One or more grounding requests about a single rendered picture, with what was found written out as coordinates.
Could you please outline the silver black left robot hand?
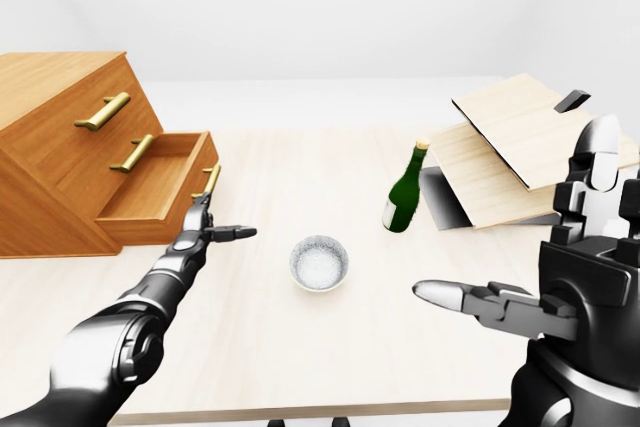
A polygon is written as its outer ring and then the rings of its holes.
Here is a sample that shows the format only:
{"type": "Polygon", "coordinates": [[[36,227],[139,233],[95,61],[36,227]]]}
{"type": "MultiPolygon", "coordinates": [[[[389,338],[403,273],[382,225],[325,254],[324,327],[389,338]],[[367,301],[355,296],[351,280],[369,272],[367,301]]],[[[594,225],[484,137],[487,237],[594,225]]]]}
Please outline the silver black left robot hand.
{"type": "Polygon", "coordinates": [[[206,262],[210,243],[225,243],[253,237],[255,227],[243,225],[215,226],[209,212],[211,194],[198,196],[185,214],[182,230],[166,250],[167,268],[175,272],[200,269],[206,262]]]}

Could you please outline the white speckled bowl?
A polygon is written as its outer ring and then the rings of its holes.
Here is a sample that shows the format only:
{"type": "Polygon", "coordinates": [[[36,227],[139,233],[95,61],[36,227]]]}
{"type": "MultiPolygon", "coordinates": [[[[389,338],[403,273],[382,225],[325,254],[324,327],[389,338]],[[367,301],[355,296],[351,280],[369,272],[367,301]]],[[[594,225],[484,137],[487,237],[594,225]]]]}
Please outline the white speckled bowl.
{"type": "Polygon", "coordinates": [[[299,287],[314,293],[328,292],[346,279],[349,256],[336,239],[325,235],[309,236],[291,251],[289,270],[299,287]]]}

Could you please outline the small black block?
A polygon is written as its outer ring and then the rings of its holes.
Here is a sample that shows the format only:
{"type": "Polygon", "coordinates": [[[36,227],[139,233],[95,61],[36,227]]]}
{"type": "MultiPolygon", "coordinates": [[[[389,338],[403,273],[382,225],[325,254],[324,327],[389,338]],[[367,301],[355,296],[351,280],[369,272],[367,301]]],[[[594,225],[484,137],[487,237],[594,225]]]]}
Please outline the small black block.
{"type": "Polygon", "coordinates": [[[586,102],[591,95],[583,90],[574,89],[564,99],[562,99],[554,110],[558,113],[566,113],[577,109],[586,102]]]}

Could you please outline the pale wooden slanted panel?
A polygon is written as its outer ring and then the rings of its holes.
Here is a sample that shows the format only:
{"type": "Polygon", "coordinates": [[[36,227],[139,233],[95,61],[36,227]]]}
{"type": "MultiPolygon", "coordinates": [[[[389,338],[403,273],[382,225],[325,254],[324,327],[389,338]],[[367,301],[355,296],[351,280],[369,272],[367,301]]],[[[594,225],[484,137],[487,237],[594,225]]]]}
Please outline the pale wooden slanted panel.
{"type": "Polygon", "coordinates": [[[422,169],[419,182],[438,229],[559,222],[555,187],[527,190],[469,124],[437,132],[428,154],[436,164],[422,169]]]}

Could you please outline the open wooden drawer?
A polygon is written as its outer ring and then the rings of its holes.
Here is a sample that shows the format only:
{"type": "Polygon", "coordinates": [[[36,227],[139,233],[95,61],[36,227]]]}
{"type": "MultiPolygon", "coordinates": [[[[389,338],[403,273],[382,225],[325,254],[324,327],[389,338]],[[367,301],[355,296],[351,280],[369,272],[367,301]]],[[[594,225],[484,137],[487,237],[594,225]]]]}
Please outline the open wooden drawer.
{"type": "Polygon", "coordinates": [[[208,132],[160,135],[125,175],[97,224],[125,246],[170,243],[193,196],[213,181],[218,160],[208,132]]]}

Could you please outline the wooden cabinet with drawers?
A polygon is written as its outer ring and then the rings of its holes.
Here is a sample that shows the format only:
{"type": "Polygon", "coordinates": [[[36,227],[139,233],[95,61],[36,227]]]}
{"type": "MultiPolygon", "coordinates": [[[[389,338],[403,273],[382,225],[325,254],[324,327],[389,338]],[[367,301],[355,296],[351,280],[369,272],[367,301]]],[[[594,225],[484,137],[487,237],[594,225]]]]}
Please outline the wooden cabinet with drawers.
{"type": "MultiPolygon", "coordinates": [[[[122,52],[0,55],[0,135],[122,52]]],[[[114,255],[125,247],[0,140],[0,258],[114,255]]]]}

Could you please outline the green glass bottle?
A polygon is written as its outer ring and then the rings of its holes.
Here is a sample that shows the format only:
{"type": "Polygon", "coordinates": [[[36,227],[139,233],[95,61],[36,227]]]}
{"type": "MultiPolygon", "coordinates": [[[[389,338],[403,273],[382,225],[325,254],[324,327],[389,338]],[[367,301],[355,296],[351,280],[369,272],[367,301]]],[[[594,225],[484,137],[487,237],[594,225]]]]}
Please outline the green glass bottle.
{"type": "Polygon", "coordinates": [[[428,138],[416,141],[404,174],[389,192],[382,214],[382,224],[391,232],[404,232],[417,210],[420,198],[419,174],[430,144],[428,138]]]}

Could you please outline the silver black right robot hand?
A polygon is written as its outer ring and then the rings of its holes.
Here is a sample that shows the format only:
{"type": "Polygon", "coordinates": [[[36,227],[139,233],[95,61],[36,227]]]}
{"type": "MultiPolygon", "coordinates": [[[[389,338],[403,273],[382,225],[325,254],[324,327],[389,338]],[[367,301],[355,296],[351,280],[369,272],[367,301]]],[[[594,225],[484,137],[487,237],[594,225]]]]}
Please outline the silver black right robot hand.
{"type": "Polygon", "coordinates": [[[414,294],[531,339],[593,345],[629,331],[638,307],[640,179],[620,181],[618,145],[614,115],[590,121],[580,133],[568,176],[555,188],[553,208],[561,218],[540,246],[538,295],[499,282],[444,280],[419,281],[414,294]]]}

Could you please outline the pale wooden board, dark edge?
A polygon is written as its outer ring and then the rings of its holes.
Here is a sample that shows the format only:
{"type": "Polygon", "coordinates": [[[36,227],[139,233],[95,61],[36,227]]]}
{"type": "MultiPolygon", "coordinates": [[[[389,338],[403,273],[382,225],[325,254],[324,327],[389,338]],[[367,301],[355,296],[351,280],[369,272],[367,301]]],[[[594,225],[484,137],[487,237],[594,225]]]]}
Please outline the pale wooden board, dark edge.
{"type": "Polygon", "coordinates": [[[563,96],[519,74],[452,99],[529,190],[562,182],[580,133],[595,116],[579,107],[559,113],[563,96]]]}

